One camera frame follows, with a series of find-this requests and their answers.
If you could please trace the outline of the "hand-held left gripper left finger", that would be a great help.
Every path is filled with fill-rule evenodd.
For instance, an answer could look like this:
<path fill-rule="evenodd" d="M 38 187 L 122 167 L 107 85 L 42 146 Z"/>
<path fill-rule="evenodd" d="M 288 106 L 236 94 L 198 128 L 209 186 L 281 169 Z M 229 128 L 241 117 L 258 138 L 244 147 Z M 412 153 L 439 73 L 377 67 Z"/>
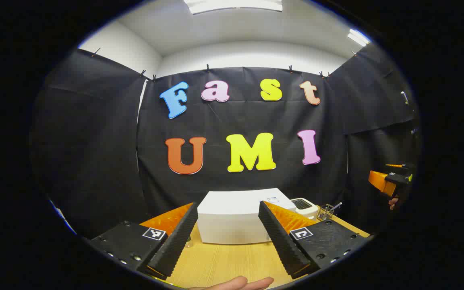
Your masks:
<path fill-rule="evenodd" d="M 197 222 L 189 203 L 142 223 L 124 221 L 90 240 L 90 245 L 127 269 L 166 280 Z"/>

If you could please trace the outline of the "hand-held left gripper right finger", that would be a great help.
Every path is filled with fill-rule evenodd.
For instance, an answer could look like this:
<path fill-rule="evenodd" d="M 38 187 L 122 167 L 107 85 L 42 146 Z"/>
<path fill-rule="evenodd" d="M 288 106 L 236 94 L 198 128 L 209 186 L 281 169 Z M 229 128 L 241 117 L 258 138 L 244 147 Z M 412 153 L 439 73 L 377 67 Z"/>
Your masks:
<path fill-rule="evenodd" d="M 323 271 L 370 242 L 335 220 L 317 222 L 267 201 L 260 201 L 258 217 L 293 279 Z"/>

